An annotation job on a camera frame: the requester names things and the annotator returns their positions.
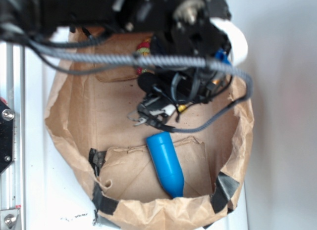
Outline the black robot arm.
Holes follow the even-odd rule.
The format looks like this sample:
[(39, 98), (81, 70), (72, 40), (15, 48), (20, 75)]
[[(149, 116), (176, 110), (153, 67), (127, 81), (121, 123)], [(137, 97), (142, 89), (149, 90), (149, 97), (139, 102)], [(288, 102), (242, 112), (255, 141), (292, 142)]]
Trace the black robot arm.
[[(224, 92), (232, 75), (203, 61), (227, 62), (228, 36), (212, 19), (230, 19), (225, 0), (0, 0), (0, 38), (38, 56), (132, 65), (146, 93), (136, 124), (172, 131), (167, 121)], [(101, 44), (112, 35), (150, 32), (150, 54), (88, 59), (67, 50)]]

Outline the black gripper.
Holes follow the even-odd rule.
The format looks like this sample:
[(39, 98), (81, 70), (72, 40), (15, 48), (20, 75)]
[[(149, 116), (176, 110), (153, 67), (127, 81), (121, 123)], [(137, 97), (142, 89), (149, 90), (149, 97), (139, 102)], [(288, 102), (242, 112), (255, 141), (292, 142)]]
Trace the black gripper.
[(145, 72), (137, 82), (146, 95), (127, 118), (136, 121), (134, 126), (149, 125), (156, 127), (156, 118), (143, 116), (180, 116), (187, 108), (195, 104), (207, 104), (224, 92), (233, 80), (233, 76), (220, 72), (205, 73), (201, 69), (185, 72), (162, 74)]

